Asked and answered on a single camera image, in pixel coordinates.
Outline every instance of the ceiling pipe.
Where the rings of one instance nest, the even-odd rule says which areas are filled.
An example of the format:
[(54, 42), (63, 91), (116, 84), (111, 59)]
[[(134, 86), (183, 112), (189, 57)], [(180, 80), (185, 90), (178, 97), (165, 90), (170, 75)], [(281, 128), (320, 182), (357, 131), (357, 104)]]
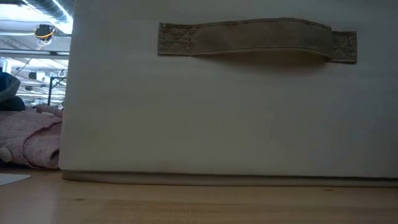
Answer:
[(8, 30), (0, 30), (0, 35), (35, 35), (33, 32), (15, 32)]
[(73, 29), (73, 0), (22, 0), (36, 12), (48, 17), (49, 21), (65, 34), (71, 34)]
[[(19, 86), (21, 86), (21, 87), (26, 87), (26, 86), (31, 86), (31, 87), (46, 87), (46, 88), (50, 87), (49, 84), (39, 84), (39, 83), (35, 83), (35, 84), (20, 84)], [(66, 88), (66, 87), (67, 87), (66, 85), (65, 85), (65, 86), (57, 85), (57, 86), (55, 86), (54, 88)]]

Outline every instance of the pink knit blanket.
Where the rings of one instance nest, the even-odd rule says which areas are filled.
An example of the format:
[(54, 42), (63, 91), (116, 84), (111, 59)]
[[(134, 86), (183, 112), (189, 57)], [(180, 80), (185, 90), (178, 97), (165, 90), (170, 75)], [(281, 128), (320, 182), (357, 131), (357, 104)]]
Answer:
[(35, 111), (0, 111), (0, 147), (16, 164), (58, 169), (62, 120)]

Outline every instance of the wooden floor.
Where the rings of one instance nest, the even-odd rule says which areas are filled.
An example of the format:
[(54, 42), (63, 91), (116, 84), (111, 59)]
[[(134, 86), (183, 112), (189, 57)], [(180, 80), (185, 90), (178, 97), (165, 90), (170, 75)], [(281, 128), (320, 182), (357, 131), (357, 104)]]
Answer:
[(0, 186), (0, 223), (398, 223), (398, 189), (182, 187), (62, 180)]

